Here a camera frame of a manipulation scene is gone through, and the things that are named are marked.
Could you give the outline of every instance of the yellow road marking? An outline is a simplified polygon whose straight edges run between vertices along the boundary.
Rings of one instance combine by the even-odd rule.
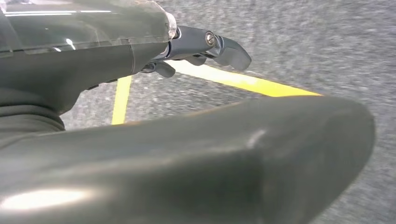
[[[217,83],[233,86],[236,88],[261,93],[270,97],[303,96],[320,94],[301,90],[288,85],[271,82],[265,79],[247,76],[239,73],[223,71],[207,65],[194,66],[187,61],[167,61],[177,72],[214,81]],[[115,102],[113,110],[113,125],[123,124],[127,112],[129,89],[132,77],[120,78],[117,82]]]
[[[127,113],[127,105],[128,105],[131,82],[132,82],[132,76],[120,78],[117,81],[112,125],[119,125],[125,122],[125,115]]]
[[[177,72],[182,74],[203,78],[217,83],[237,87],[240,89],[261,93],[270,97],[301,96],[320,94],[301,90],[288,85],[283,85],[261,78],[247,76],[216,69],[207,65],[194,66],[187,61],[167,61]]]

